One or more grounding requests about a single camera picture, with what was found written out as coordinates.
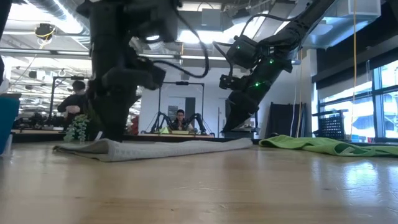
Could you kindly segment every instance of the blue bin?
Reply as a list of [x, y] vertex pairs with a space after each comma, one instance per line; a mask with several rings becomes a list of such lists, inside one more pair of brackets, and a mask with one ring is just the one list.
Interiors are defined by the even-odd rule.
[[0, 98], [0, 155], [4, 152], [8, 137], [18, 116], [19, 100]]

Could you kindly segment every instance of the gray towel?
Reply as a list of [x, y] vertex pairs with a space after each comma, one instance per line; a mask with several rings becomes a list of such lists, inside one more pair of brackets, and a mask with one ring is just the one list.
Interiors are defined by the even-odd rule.
[[109, 139], [101, 139], [94, 143], [85, 145], [63, 143], [54, 146], [54, 150], [99, 159], [103, 162], [117, 162], [136, 159], [184, 156], [207, 152], [222, 152], [235, 149], [245, 149], [251, 146], [252, 141], [250, 139], [238, 139], [229, 142], [186, 141], [181, 143], [120, 143]]

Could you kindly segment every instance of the white wall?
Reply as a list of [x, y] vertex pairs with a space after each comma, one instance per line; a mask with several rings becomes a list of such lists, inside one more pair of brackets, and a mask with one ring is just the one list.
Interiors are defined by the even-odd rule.
[[[203, 114], [201, 112], [201, 101], [202, 101], [202, 87], [200, 85], [189, 85], [189, 86], [176, 86], [166, 84], [162, 88], [162, 95], [160, 101], [160, 111], [167, 114], [168, 105], [178, 105], [176, 99], [179, 97], [195, 97], [196, 105], [195, 112], [200, 113], [203, 119], [206, 121], [209, 129], [214, 132], [217, 136], [217, 124], [218, 124], [218, 108], [220, 107], [220, 124], [225, 115], [225, 99], [231, 93], [230, 90], [222, 90], [218, 87], [218, 84], [205, 84], [205, 95], [203, 104]], [[141, 113], [139, 117], [139, 131], [150, 131], [151, 126], [154, 123], [153, 117], [158, 111], [159, 102], [159, 91], [144, 90], [141, 98]]]
[[[266, 127], [269, 117], [269, 107], [271, 102], [277, 104], [293, 104], [296, 90], [296, 104], [300, 103], [300, 86], [301, 86], [301, 101], [307, 104], [307, 122], [306, 136], [311, 136], [312, 132], [312, 98], [313, 98], [313, 85], [311, 82], [311, 76], [316, 74], [317, 69], [317, 52], [316, 50], [308, 50], [307, 56], [303, 58], [300, 66], [294, 66], [292, 73], [283, 71], [275, 83], [271, 86], [271, 89], [266, 94], [264, 99], [260, 102], [259, 115], [259, 127], [261, 127], [259, 138], [264, 138], [266, 134]], [[300, 84], [300, 72], [302, 74], [302, 81]]]

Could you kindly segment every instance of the wooden table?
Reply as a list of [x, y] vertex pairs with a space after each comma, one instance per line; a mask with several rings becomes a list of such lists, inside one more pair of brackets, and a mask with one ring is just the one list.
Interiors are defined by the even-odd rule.
[[17, 144], [1, 224], [398, 223], [398, 160], [251, 149], [103, 163]]
[[212, 135], [201, 134], [138, 134], [138, 136], [160, 136], [160, 137], [181, 137], [181, 138], [214, 138]]
[[59, 134], [60, 131], [56, 130], [32, 130], [32, 129], [23, 129], [22, 132], [19, 129], [11, 130], [16, 134]]

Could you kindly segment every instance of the person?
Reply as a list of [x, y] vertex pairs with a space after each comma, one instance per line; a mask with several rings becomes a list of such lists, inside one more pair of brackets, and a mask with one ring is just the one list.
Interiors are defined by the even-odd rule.
[[177, 117], [175, 121], [172, 123], [172, 129], [178, 131], [193, 131], [192, 124], [189, 124], [187, 127], [186, 124], [187, 123], [185, 121], [185, 112], [184, 110], [179, 109], [177, 111]]
[[64, 99], [57, 108], [58, 112], [67, 112], [67, 117], [63, 126], [64, 131], [72, 124], [76, 116], [84, 113], [84, 108], [86, 106], [86, 84], [82, 81], [75, 81], [72, 84], [72, 88], [74, 94]]

